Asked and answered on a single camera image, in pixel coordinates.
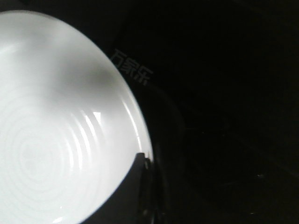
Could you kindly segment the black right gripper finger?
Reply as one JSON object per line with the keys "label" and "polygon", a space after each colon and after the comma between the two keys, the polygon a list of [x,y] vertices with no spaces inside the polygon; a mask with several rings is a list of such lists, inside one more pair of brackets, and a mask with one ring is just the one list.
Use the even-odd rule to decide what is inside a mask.
{"label": "black right gripper finger", "polygon": [[89,224],[152,223],[152,170],[144,153],[137,153],[116,191],[88,219]]}

